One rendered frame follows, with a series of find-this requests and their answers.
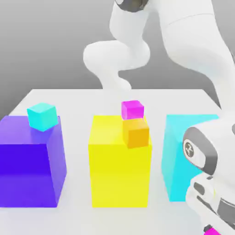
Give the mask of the large purple box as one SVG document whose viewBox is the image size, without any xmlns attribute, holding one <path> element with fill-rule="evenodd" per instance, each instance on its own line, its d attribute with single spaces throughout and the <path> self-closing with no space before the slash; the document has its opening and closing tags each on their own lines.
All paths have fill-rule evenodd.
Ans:
<svg viewBox="0 0 235 235">
<path fill-rule="evenodd" d="M 66 174 L 60 123 L 41 132 L 26 116 L 0 121 L 0 207 L 57 207 Z"/>
</svg>

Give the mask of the large cyan box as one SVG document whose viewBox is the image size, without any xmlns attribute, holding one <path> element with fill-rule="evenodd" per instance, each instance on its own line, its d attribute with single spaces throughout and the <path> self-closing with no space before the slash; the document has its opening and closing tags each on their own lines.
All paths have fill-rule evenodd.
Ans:
<svg viewBox="0 0 235 235">
<path fill-rule="evenodd" d="M 185 131 L 190 126 L 214 119 L 218 119 L 216 114 L 166 116 L 161 169 L 170 202 L 185 201 L 190 180 L 202 172 L 184 156 L 182 143 Z"/>
</svg>

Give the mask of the small magenta cube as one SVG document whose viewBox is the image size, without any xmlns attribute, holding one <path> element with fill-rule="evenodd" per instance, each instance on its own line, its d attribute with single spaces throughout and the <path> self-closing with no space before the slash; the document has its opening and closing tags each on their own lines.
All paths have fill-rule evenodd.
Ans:
<svg viewBox="0 0 235 235">
<path fill-rule="evenodd" d="M 123 120 L 144 117 L 144 106 L 138 101 L 123 101 L 121 104 L 121 116 Z"/>
<path fill-rule="evenodd" d="M 211 228 L 207 232 L 204 232 L 204 235 L 221 235 L 221 234 L 218 233 L 218 231 L 216 231 L 214 228 Z"/>
</svg>

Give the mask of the small orange cube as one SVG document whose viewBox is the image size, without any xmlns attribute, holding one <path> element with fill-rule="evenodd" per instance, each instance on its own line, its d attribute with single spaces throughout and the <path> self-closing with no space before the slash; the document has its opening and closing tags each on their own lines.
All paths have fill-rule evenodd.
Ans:
<svg viewBox="0 0 235 235">
<path fill-rule="evenodd" d="M 148 146 L 150 129 L 143 118 L 123 120 L 122 124 L 123 140 L 128 148 Z"/>
</svg>

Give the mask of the small cyan cube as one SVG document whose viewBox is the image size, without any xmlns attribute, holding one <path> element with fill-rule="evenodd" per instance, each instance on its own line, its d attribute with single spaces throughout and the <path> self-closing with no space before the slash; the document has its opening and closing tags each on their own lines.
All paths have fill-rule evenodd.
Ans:
<svg viewBox="0 0 235 235">
<path fill-rule="evenodd" d="M 56 107 L 47 103 L 38 103 L 27 109 L 29 126 L 41 132 L 56 126 L 58 117 Z"/>
</svg>

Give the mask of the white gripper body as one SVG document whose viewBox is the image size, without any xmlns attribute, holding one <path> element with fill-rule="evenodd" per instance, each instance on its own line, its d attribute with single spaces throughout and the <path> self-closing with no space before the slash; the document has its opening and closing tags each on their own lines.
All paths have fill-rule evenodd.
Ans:
<svg viewBox="0 0 235 235">
<path fill-rule="evenodd" d="M 192 178 L 185 199 L 187 205 L 200 217 L 203 226 L 225 227 L 226 223 L 218 215 L 221 197 L 215 193 L 211 176 L 201 173 Z"/>
</svg>

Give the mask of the large yellow box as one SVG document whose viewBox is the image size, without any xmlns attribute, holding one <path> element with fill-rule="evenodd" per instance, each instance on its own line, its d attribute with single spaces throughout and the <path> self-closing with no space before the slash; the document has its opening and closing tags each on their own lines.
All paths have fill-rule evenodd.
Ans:
<svg viewBox="0 0 235 235">
<path fill-rule="evenodd" d="M 152 143 L 128 148 L 121 116 L 94 116 L 88 143 L 92 207 L 147 207 Z"/>
</svg>

